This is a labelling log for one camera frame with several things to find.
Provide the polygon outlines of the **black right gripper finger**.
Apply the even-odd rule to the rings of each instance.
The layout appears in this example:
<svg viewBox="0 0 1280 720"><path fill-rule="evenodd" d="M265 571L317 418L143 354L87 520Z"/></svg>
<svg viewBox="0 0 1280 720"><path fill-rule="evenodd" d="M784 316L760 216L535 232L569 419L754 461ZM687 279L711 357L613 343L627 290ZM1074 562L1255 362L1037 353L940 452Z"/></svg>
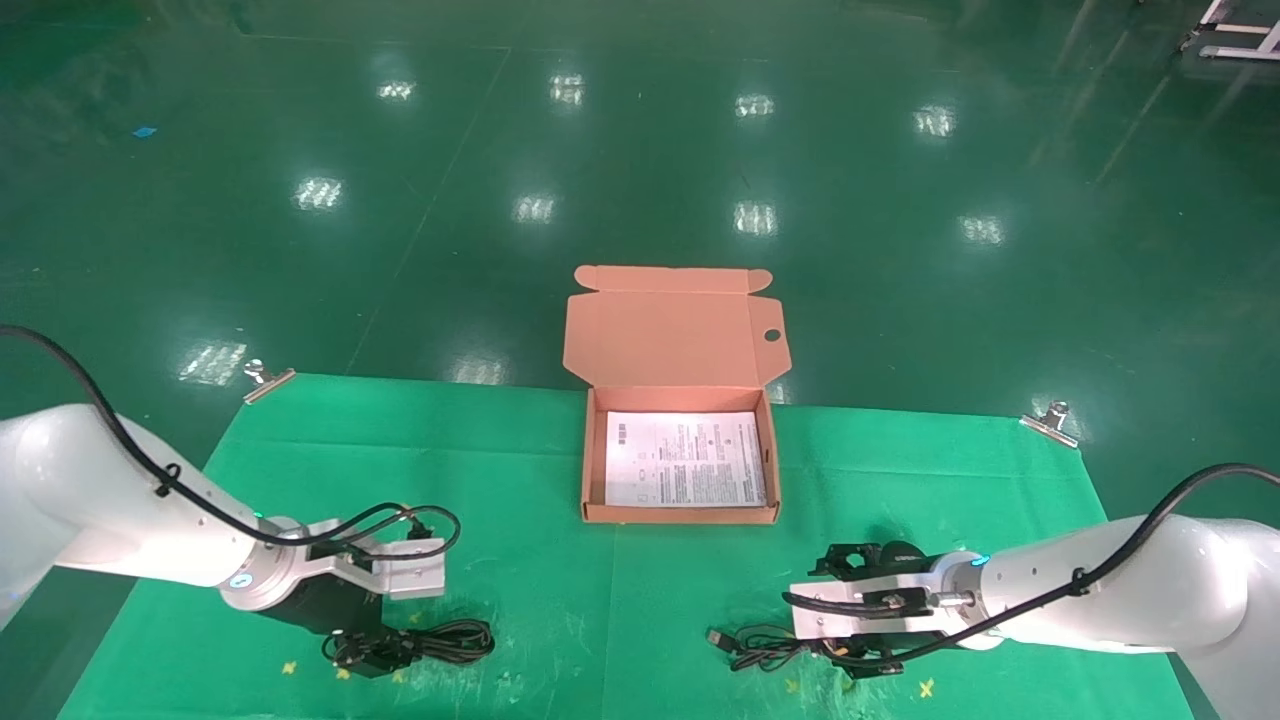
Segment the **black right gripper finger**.
<svg viewBox="0 0 1280 720"><path fill-rule="evenodd" d="M831 544L826 553L815 560L809 577L829 577L837 582L855 582L870 557L870 543Z"/></svg>
<svg viewBox="0 0 1280 720"><path fill-rule="evenodd" d="M831 638L828 660L851 680L904 674L904 664L882 638Z"/></svg>

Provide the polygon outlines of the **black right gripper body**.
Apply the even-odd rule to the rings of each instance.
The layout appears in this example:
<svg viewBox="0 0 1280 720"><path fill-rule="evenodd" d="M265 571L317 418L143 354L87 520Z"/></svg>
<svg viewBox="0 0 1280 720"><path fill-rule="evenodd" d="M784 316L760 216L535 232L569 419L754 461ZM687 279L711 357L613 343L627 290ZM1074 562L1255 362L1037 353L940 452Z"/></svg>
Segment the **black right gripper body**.
<svg viewBox="0 0 1280 720"><path fill-rule="evenodd" d="M864 578L920 574L936 565L936 556L909 542L872 543L861 556L864 564L860 573Z"/></svg>

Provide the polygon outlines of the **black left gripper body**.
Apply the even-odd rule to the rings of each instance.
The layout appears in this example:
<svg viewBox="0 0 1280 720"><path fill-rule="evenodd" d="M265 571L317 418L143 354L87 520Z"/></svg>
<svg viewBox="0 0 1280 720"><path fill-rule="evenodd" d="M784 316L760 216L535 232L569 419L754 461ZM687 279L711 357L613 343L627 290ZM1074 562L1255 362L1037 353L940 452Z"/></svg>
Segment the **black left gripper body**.
<svg viewBox="0 0 1280 720"><path fill-rule="evenodd" d="M333 574L301 579L273 605L271 619L315 635L374 634L385 628L383 597Z"/></svg>

